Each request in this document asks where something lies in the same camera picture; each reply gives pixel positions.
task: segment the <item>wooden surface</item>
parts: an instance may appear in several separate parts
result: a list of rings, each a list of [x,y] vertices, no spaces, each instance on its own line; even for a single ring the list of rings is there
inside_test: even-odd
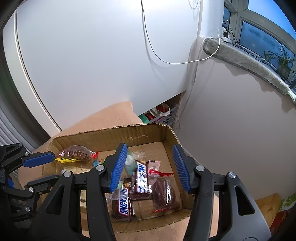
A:
[[[255,202],[262,212],[268,227],[270,227],[281,205],[280,196],[277,193],[274,193],[270,196],[258,199]]]

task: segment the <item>potted plant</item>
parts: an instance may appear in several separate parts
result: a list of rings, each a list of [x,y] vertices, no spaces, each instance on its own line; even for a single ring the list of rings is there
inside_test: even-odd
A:
[[[271,51],[264,51],[264,59],[267,62],[270,62],[272,59],[277,59],[278,66],[277,66],[277,73],[283,77],[284,79],[288,79],[289,74],[291,72],[291,68],[289,67],[289,64],[293,65],[293,62],[295,58],[292,58],[289,56],[287,51],[284,49],[283,45],[281,44],[281,48],[277,46],[280,50],[280,53],[274,53]]]

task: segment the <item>window pane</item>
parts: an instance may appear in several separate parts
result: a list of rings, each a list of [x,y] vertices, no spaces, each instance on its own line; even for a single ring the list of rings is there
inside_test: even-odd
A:
[[[273,0],[249,0],[249,10],[256,12],[270,21],[274,22],[286,32],[288,32],[294,39],[296,33],[290,24],[289,20],[280,9],[280,7]]]
[[[227,25],[226,26],[222,25],[222,26],[225,27],[226,30],[228,31],[228,25],[229,25],[229,22],[230,22],[230,11],[225,6],[224,6],[223,22],[225,22]]]
[[[239,41],[248,49],[252,50],[256,54],[259,54],[264,58],[264,51],[271,51],[281,55],[281,45],[280,43],[272,36],[264,32],[263,30],[243,22],[242,31]],[[294,58],[294,54],[285,46],[283,46],[288,56]],[[278,66],[278,60],[270,60],[275,67]]]

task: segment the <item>blue rubber pad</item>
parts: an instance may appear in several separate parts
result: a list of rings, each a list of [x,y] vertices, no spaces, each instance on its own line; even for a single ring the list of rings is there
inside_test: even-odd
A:
[[[42,156],[38,156],[38,157],[33,157],[31,159],[27,159],[25,160],[25,162],[23,163],[24,167],[36,167],[36,166],[40,166],[49,162],[54,161],[55,156],[53,154],[45,154]]]
[[[109,187],[111,193],[114,192],[114,190],[118,186],[118,183],[120,181],[120,176],[121,176],[122,170],[124,168],[124,164],[126,162],[127,154],[128,154],[128,146],[126,144],[124,144],[124,146],[122,147],[120,154],[118,156],[117,162],[114,166],[114,169],[112,171],[111,183],[110,183],[110,187]]]
[[[182,157],[176,147],[176,145],[173,146],[173,160],[178,172],[178,176],[182,185],[182,188],[189,193],[190,191],[190,184],[189,184],[189,174],[186,170],[185,164],[182,160]]]

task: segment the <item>cardboard box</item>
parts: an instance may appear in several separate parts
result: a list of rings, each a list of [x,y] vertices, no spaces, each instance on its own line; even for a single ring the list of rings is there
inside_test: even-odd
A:
[[[187,218],[190,215],[194,198],[193,195],[188,195],[181,187],[172,157],[172,148],[174,144],[178,143],[178,139],[173,130],[167,125],[160,123],[137,124],[61,136],[52,140],[48,151],[52,151],[57,155],[61,150],[71,145],[83,145],[92,151],[99,151],[99,159],[101,159],[113,154],[121,142],[126,143],[132,151],[145,151],[147,160],[160,160],[161,172],[174,173],[178,187],[177,192],[180,193],[182,199],[182,206],[180,210],[160,212],[155,214],[154,218],[151,218],[149,216],[151,200],[139,201],[135,207],[141,218],[145,220],[133,222],[112,221],[114,232],[126,233],[156,229]],[[59,164],[56,162],[46,164],[43,168],[43,176],[56,173]],[[82,213],[81,218],[82,228],[87,230],[86,214]]]

